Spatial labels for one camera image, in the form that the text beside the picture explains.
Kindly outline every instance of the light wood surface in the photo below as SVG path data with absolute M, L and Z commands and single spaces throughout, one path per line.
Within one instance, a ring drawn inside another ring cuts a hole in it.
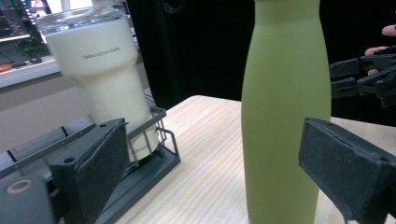
M 176 135 L 181 164 L 118 223 L 249 223 L 240 112 L 240 102 L 205 96 L 193 96 L 168 110 L 163 121 Z M 396 153 L 394 128 L 345 119 L 332 122 Z M 315 223 L 344 223 L 323 193 Z

